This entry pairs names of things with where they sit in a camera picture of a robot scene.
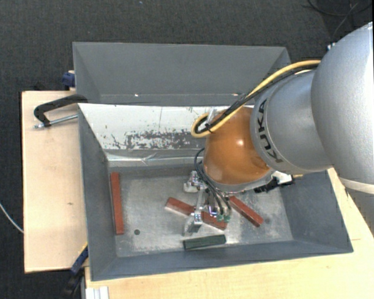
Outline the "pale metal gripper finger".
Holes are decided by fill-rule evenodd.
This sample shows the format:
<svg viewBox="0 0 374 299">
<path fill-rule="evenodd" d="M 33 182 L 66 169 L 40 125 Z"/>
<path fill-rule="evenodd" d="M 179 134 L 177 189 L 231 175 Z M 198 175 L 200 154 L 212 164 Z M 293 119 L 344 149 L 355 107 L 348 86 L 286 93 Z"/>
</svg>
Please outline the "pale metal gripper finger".
<svg viewBox="0 0 374 299">
<path fill-rule="evenodd" d="M 194 233 L 198 233 L 203 223 L 204 221 L 200 211 L 191 213 L 184 224 L 184 231 L 182 235 L 191 236 Z"/>
<path fill-rule="evenodd" d="M 205 184 L 202 182 L 196 171 L 192 171 L 186 182 L 183 184 L 183 190 L 186 193 L 196 193 L 205 189 Z"/>
</svg>

